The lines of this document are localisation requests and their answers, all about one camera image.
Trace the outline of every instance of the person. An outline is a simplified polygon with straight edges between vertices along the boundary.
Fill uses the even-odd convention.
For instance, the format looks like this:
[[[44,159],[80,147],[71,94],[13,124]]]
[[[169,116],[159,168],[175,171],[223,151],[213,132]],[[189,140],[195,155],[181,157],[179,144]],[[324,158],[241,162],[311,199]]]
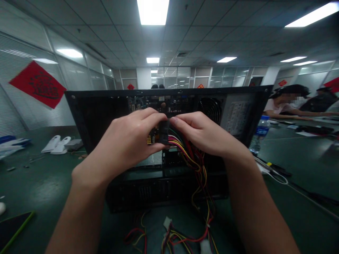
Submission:
[[[165,120],[165,114],[147,108],[112,121],[93,152],[72,172],[70,193],[46,254],[97,252],[108,184],[166,147],[145,142],[151,129]],[[197,148],[223,158],[232,210],[246,250],[299,253],[250,151],[202,112],[177,115],[170,122]]]
[[[305,112],[296,109],[290,105],[298,97],[307,98],[310,92],[307,87],[295,84],[279,88],[275,90],[264,109],[264,114],[271,118],[282,119],[298,119],[298,120],[312,120],[312,118],[306,118],[304,116],[331,116],[339,115],[339,112]],[[281,115],[281,113],[287,112],[290,115]]]
[[[324,112],[339,99],[332,93],[331,87],[317,89],[318,95],[308,100],[300,107],[301,111]]]

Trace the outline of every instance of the power supply fan grille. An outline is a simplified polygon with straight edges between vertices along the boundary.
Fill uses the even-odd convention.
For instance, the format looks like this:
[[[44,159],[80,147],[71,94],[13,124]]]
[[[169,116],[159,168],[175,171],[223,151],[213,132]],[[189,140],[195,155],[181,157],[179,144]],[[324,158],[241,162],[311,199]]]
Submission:
[[[214,98],[201,98],[199,110],[207,115],[213,122],[220,124],[221,102]]]

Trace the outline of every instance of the left hand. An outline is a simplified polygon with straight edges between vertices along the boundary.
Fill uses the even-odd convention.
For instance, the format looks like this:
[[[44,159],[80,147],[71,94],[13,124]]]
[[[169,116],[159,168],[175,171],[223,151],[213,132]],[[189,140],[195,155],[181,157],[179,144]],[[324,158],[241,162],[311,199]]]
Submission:
[[[149,132],[165,114],[153,108],[137,110],[114,119],[99,144],[72,173],[73,182],[82,185],[108,185],[113,178],[166,146],[147,145]]]

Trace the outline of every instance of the woman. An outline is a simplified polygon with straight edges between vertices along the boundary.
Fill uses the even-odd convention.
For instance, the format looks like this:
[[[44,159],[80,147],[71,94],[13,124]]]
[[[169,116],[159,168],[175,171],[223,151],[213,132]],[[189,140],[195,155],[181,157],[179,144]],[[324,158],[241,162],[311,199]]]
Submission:
[[[298,97],[306,98],[310,92],[307,87],[302,85],[290,85],[275,90],[267,101],[264,114],[271,118],[312,120],[304,116],[331,116],[339,115],[339,112],[304,112],[290,105]],[[288,112],[292,115],[280,115],[282,112]]]

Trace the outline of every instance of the water bottle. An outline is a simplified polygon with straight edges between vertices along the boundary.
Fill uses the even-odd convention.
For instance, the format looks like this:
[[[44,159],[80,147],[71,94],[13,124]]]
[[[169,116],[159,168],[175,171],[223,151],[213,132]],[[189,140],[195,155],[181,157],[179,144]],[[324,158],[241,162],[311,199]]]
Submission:
[[[257,126],[257,131],[255,132],[251,145],[250,151],[257,155],[261,148],[261,142],[266,137],[271,124],[268,122],[269,116],[261,116],[260,122]]]

